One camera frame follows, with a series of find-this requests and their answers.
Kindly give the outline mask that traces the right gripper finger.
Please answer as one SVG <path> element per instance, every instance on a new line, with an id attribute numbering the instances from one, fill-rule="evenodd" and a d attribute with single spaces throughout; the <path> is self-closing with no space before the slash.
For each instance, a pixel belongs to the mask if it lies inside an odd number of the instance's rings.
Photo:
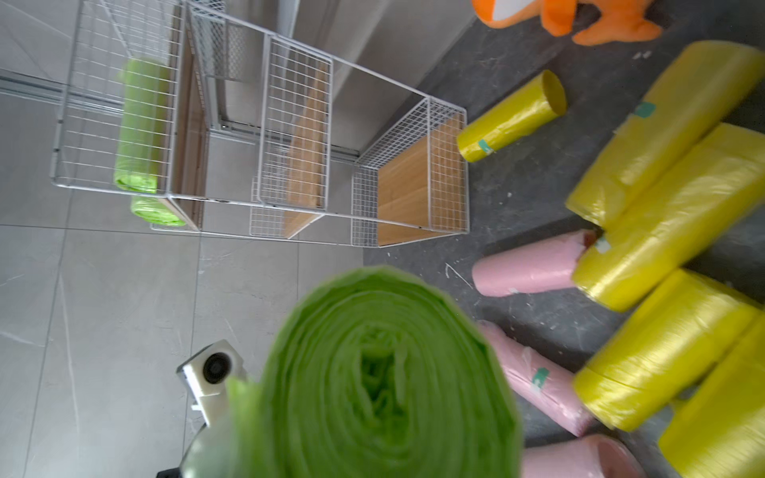
<path id="1" fill-rule="evenodd" d="M 213 426 L 205 426 L 195 436 L 179 467 L 161 470 L 156 478 L 237 477 L 238 449 L 233 423 L 223 418 Z"/>

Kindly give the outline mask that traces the green roll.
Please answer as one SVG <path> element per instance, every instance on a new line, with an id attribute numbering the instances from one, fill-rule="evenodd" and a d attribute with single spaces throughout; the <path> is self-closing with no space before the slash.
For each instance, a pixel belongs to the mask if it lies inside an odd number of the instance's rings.
<path id="1" fill-rule="evenodd" d="M 131 59 L 122 81 L 124 110 L 114 183 L 123 190 L 154 194 L 169 137 L 171 70 L 155 61 Z"/>
<path id="2" fill-rule="evenodd" d="M 151 224 L 172 227 L 185 226 L 185 221 L 182 218 L 154 198 L 134 196 L 131 199 L 131 213 Z"/>
<path id="3" fill-rule="evenodd" d="M 231 380 L 236 477 L 516 477 L 522 420 L 454 300 L 392 267 L 313 290 Z"/>

